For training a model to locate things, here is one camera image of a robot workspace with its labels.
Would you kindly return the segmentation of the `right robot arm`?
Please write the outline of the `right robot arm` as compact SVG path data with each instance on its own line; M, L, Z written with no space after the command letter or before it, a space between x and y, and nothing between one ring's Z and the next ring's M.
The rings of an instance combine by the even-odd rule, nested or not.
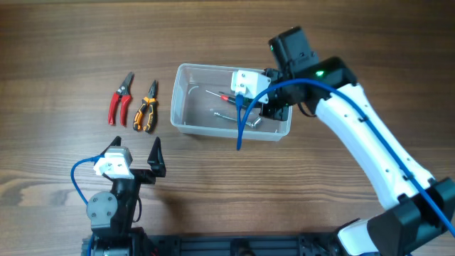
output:
M276 69L265 70L269 116L307 106L343 142L368 177L383 212L334 234L333 255L410 255L454 226L454 182L437 180L402 147L370 105L354 72L338 57L319 60L293 27L269 40Z

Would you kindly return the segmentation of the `red black screwdriver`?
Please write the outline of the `red black screwdriver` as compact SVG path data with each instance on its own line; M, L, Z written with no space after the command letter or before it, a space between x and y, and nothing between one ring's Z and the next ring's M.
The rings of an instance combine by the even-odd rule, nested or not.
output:
M215 93L215 92L211 92L209 90L206 90L206 92L208 92L209 94L212 94L216 97L219 97L222 101L224 102L228 102L229 104L231 105L236 105L235 103L235 97L231 96L231 95L226 95L222 92L219 92L219 93Z

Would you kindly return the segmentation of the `orange black needle-nose pliers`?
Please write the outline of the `orange black needle-nose pliers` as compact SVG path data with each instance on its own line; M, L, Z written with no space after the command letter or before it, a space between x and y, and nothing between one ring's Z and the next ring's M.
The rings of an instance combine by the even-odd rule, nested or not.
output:
M149 134L155 130L158 120L158 114L156 111L158 106L158 101L156 99L157 92L158 82L154 80L149 88L148 95L143 98L141 106L134 116L133 130L140 131L143 129Z

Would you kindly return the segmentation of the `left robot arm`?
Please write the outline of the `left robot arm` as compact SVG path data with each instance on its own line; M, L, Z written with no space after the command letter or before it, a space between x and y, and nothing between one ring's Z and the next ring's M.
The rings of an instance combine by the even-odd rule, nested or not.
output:
M166 166L157 137L149 153L147 169L132 169L130 150L121 145L117 136L99 155L90 159L94 170L112 182L109 191L99 192L86 201L86 214L90 219L92 238L87 255L158 255L158 247L143 228L134 228L140 220L142 203L139 191L143 184L154 184L166 176Z

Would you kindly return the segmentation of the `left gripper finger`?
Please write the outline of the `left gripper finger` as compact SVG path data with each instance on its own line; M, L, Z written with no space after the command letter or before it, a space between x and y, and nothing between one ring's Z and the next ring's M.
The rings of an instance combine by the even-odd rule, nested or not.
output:
M101 156L104 156L106 151L111 147L111 146L120 146L122 143L122 138L120 136L116 136L112 142L100 153Z
M154 144L147 159L147 164L150 165L151 172L155 177L163 178L166 176L166 165L164 163L164 158L161 150L161 140L159 137L155 138Z

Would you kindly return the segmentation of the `silver socket wrench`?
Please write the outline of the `silver socket wrench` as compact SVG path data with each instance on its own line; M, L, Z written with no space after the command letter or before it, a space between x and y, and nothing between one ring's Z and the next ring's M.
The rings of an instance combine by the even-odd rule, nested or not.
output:
M213 113L214 116L216 117L220 117L220 118L223 118L223 119L227 119L227 120L230 120L230 121L233 121L233 122L236 122L237 120L233 117L229 117L229 116L226 116L226 115L223 115L219 112L214 112ZM260 117L257 117L253 122L246 122L246 125L250 128L256 128L257 125L262 121L262 119Z

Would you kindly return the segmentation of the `red handled cutting pliers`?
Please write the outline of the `red handled cutting pliers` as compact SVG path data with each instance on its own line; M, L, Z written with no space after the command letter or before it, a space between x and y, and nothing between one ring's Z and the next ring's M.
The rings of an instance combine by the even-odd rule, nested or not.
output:
M134 73L129 72L119 89L113 93L111 102L109 104L109 112L107 116L107 121L109 125L115 125L115 117L117 114L117 106L120 105L120 124L122 126L127 125L127 112L129 103L132 100L132 95L130 93L130 87L134 80Z

